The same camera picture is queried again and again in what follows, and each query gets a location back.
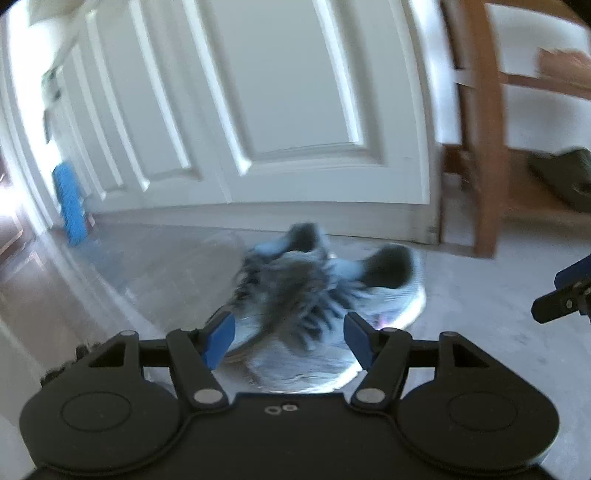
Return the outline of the grey blue sneaker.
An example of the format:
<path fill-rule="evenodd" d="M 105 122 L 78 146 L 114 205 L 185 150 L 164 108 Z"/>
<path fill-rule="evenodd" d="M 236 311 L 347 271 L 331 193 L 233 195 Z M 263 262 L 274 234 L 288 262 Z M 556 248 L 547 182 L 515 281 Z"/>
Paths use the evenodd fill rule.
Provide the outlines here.
<path fill-rule="evenodd" d="M 253 348 L 245 366 L 264 392 L 328 393 L 362 371 L 344 339 L 346 314 L 355 312 L 380 330 L 404 330 L 426 305 L 419 253 L 398 244 L 369 257 L 328 261 L 329 285 L 284 316 L 273 333 Z"/>
<path fill-rule="evenodd" d="M 221 310 L 235 318 L 224 361 L 242 359 L 280 326 L 300 320 L 332 285 L 329 240 L 315 223 L 297 223 L 280 238 L 245 253 L 235 289 Z"/>

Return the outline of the dark grey textured slipper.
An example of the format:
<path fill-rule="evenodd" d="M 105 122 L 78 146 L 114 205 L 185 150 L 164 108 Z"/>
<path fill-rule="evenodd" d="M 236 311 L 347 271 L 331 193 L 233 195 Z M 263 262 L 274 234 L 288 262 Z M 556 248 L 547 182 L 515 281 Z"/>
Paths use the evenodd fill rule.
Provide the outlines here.
<path fill-rule="evenodd" d="M 590 212 L 590 151 L 574 149 L 558 155 L 531 153 L 528 167 L 550 191 L 573 210 Z"/>

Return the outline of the black silver sneaker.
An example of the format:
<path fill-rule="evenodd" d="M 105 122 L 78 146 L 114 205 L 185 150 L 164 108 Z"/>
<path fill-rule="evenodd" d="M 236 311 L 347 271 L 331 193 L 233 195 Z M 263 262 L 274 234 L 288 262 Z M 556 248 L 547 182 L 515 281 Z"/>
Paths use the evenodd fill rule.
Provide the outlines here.
<path fill-rule="evenodd" d="M 82 363 L 83 365 L 88 364 L 86 358 L 93 354 L 97 349 L 102 346 L 101 342 L 96 343 L 82 343 L 76 346 L 75 355 L 73 359 L 65 361 L 58 367 L 49 369 L 40 379 L 40 386 L 45 387 L 56 378 L 61 376 L 64 372 L 71 369 L 73 366 Z"/>

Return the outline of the blue object by door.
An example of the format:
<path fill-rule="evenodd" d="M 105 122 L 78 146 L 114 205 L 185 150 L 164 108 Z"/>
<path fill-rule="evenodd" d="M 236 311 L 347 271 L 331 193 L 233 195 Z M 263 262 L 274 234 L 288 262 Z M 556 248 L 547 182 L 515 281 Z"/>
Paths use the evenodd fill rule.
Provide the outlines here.
<path fill-rule="evenodd" d="M 79 245 L 87 238 L 88 228 L 75 172 L 62 162 L 53 169 L 52 180 L 68 242 Z"/>

